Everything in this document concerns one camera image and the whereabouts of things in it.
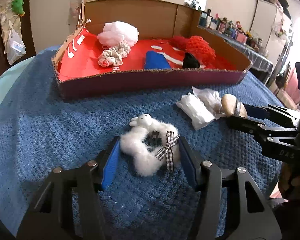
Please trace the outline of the beige powder puff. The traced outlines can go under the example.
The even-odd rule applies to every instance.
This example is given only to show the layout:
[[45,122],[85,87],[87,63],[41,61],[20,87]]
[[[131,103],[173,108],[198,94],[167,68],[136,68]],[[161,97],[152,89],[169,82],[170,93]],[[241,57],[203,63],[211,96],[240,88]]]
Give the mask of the beige powder puff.
[[238,100],[238,98],[232,94],[224,94],[222,96],[222,108],[223,112],[227,117],[232,115],[241,116],[243,118],[247,118],[247,110],[242,102]]

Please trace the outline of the black fuzzy pom pom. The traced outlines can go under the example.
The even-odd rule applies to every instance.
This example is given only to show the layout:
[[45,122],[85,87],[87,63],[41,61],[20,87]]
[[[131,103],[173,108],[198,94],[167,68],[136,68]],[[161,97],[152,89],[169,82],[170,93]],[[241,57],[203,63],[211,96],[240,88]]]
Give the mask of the black fuzzy pom pom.
[[183,69],[196,69],[200,68],[200,62],[191,54],[186,52],[183,59]]

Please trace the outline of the white fluffy sheep scrunchie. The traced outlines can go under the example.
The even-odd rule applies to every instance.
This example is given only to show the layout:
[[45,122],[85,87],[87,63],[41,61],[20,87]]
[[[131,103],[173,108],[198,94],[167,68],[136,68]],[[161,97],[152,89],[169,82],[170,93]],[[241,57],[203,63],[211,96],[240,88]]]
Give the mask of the white fluffy sheep scrunchie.
[[121,135],[121,151],[133,157],[138,175],[149,177],[161,167],[173,172],[180,161],[180,134],[172,124],[158,121],[149,114],[131,119],[131,130]]

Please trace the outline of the blue sponge cloth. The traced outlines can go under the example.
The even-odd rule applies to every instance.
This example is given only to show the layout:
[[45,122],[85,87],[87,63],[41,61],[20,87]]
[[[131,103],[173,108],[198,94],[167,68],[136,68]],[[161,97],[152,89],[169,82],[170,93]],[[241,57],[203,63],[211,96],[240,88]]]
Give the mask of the blue sponge cloth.
[[148,51],[145,57],[144,69],[170,69],[165,57],[155,51]]

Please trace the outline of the dark cloth covered table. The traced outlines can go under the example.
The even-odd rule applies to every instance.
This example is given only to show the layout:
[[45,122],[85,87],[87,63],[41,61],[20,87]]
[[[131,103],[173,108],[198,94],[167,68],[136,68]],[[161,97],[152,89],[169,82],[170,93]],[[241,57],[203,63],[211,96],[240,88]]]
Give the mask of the dark cloth covered table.
[[222,38],[225,42],[227,42],[230,46],[234,47],[242,54],[244,54],[251,62],[252,66],[250,71],[265,85],[269,80],[272,71],[274,69],[274,65],[271,61],[266,59],[261,54],[255,52],[249,46],[242,44],[224,34],[220,34],[216,30],[212,30],[210,28],[203,27],[206,31]]

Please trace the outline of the white tissue packet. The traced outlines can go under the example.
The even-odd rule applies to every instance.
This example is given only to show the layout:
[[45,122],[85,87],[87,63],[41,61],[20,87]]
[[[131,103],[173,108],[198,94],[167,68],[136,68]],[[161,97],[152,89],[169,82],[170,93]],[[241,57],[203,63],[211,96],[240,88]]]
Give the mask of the white tissue packet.
[[191,118],[195,131],[225,117],[219,92],[209,88],[192,87],[192,93],[182,95],[176,105]]

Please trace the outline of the red foam fruit net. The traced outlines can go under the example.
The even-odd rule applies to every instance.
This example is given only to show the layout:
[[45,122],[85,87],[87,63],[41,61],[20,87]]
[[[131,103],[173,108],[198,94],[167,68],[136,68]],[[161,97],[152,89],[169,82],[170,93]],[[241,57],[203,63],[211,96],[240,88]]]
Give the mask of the red foam fruit net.
[[186,51],[192,54],[201,65],[211,64],[215,58],[215,50],[201,36],[191,36],[186,44]]

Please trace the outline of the red yarn ball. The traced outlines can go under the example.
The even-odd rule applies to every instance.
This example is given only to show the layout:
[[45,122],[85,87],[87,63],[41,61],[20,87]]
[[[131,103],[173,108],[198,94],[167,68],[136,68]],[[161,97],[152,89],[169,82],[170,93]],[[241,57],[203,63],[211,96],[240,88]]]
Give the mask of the red yarn ball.
[[170,45],[180,50],[186,50],[188,41],[189,39],[183,36],[174,36],[170,39]]

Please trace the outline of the red plastic bag liner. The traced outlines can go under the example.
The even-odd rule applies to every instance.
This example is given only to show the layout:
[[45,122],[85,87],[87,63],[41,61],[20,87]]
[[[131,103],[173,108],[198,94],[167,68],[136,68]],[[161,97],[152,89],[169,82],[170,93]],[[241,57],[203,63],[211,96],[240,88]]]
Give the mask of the red plastic bag liner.
[[[87,28],[82,30],[66,46],[65,52],[58,60],[56,66],[60,81],[74,78],[89,77],[115,72],[130,72],[144,69],[145,57],[148,51],[155,51],[165,57],[171,68],[182,69],[186,50],[180,50],[170,45],[170,39],[138,40],[131,47],[129,55],[123,59],[123,64],[118,67],[101,67],[98,57],[105,49],[111,47],[100,44],[97,35],[92,34]],[[215,51],[216,58],[211,63],[201,65],[200,69],[236,70],[236,66],[221,54]]]

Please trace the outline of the white crochet scrunchie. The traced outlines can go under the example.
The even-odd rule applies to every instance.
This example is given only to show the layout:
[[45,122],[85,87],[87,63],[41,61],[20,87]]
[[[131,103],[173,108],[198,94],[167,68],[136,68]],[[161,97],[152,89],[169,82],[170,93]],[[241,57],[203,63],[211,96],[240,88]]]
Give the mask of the white crochet scrunchie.
[[98,64],[101,67],[118,67],[123,64],[123,59],[126,58],[131,51],[130,46],[126,41],[119,42],[117,46],[105,49],[98,57]]

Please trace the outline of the clear plastic bag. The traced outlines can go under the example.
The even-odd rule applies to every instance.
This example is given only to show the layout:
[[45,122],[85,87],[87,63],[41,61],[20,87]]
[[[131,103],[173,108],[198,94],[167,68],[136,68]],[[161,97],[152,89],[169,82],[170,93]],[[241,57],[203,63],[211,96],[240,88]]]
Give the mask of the clear plastic bag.
[[7,61],[10,65],[26,54],[26,47],[19,34],[10,29],[7,45],[6,45]]

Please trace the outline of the brown cardboard box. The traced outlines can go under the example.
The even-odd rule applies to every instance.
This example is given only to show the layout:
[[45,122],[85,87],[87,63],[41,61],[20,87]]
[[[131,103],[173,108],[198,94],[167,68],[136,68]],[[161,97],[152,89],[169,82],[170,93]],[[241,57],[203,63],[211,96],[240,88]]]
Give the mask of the brown cardboard box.
[[[87,23],[68,36],[52,58],[56,80],[61,95],[66,99],[85,98],[101,94],[150,88],[197,86],[205,84],[236,84],[243,80],[251,61],[222,38],[199,26],[199,11],[189,7],[159,0],[99,0],[85,4]],[[135,26],[138,40],[167,40],[174,36],[189,38],[201,36],[219,54],[236,66],[236,70],[213,69],[159,69],[134,70],[74,78],[60,81],[57,62],[66,46],[82,30],[92,34],[102,32],[105,23],[122,21]]]

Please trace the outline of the white mesh bath pouf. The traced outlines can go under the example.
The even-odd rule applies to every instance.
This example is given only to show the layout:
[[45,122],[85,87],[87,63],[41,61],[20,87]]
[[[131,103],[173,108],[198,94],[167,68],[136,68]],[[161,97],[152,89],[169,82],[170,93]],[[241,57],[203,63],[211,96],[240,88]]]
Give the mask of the white mesh bath pouf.
[[103,31],[97,35],[100,44],[108,47],[115,47],[123,41],[133,47],[137,43],[138,37],[139,31],[136,27],[121,21],[105,23]]

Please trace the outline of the green plush toy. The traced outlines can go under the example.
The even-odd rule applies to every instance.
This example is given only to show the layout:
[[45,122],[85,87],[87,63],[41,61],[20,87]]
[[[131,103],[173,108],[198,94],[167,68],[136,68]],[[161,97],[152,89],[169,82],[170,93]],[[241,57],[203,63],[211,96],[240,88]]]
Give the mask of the green plush toy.
[[23,10],[23,4],[23,0],[13,0],[11,4],[13,12],[19,15],[20,17],[23,17],[25,15],[25,11]]

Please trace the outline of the orange tipped stick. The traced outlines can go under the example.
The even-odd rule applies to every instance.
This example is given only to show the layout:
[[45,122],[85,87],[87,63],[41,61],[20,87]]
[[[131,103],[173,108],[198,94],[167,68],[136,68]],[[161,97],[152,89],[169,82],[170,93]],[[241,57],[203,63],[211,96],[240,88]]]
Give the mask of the orange tipped stick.
[[81,7],[80,7],[80,25],[83,25],[85,22],[85,0],[81,0]]

